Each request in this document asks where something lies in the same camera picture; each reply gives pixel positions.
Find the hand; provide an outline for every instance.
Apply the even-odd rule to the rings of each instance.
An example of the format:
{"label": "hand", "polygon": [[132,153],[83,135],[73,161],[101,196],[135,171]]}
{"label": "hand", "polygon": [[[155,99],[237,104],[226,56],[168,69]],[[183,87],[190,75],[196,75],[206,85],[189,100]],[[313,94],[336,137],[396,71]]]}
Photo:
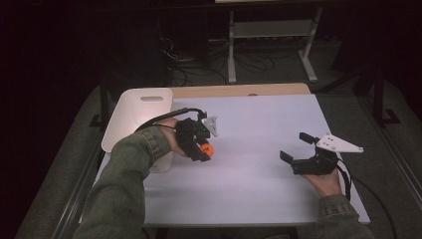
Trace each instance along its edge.
{"label": "hand", "polygon": [[165,137],[167,137],[168,143],[170,143],[170,148],[172,151],[179,153],[182,156],[187,156],[186,153],[180,148],[179,144],[176,140],[176,135],[174,133],[174,128],[176,127],[177,119],[169,118],[163,119],[157,124],[166,125],[161,126],[161,131],[164,133]]}
{"label": "hand", "polygon": [[337,168],[327,175],[302,175],[316,189],[320,197],[342,195]]}

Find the orange part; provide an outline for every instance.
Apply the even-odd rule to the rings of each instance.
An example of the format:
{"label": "orange part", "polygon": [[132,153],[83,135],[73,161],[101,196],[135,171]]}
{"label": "orange part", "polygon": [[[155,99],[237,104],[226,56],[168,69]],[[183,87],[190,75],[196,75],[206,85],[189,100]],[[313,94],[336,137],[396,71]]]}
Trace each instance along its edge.
{"label": "orange part", "polygon": [[210,156],[210,157],[214,154],[214,147],[211,144],[209,144],[209,143],[201,144],[201,146],[199,147],[199,149],[201,149],[201,151],[203,151],[206,154],[208,154],[208,156]]}

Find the handle hole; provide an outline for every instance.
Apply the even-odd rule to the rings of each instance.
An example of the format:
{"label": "handle hole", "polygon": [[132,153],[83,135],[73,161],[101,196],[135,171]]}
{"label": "handle hole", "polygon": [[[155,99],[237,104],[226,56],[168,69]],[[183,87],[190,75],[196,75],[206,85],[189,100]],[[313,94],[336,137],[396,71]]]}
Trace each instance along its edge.
{"label": "handle hole", "polygon": [[141,97],[141,101],[143,102],[162,102],[164,101],[163,97]]}

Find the metal frame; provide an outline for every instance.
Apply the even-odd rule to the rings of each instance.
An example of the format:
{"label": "metal frame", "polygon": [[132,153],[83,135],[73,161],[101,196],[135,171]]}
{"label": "metal frame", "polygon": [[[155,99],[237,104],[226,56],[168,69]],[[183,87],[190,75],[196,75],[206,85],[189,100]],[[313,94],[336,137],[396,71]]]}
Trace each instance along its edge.
{"label": "metal frame", "polygon": [[299,50],[302,64],[307,72],[310,82],[317,82],[317,75],[308,58],[314,37],[317,32],[319,18],[322,13],[322,7],[316,9],[314,18],[308,20],[292,20],[277,22],[243,22],[235,23],[234,12],[230,11],[230,28],[229,28],[229,57],[228,75],[229,84],[236,84],[236,67],[233,53],[235,38],[253,38],[253,37],[288,37],[288,36],[307,36],[308,41],[302,50]]}

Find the white tray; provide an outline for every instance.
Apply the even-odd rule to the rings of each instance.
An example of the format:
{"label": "white tray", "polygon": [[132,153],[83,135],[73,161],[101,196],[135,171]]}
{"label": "white tray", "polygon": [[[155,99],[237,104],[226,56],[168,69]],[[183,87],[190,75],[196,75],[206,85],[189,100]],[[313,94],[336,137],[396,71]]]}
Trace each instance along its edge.
{"label": "white tray", "polygon": [[[144,88],[127,90],[112,113],[102,148],[111,152],[114,145],[122,138],[132,134],[146,121],[167,114],[171,111],[173,92],[168,88]],[[150,168],[150,172],[164,172],[170,168],[173,153],[169,152]]]}

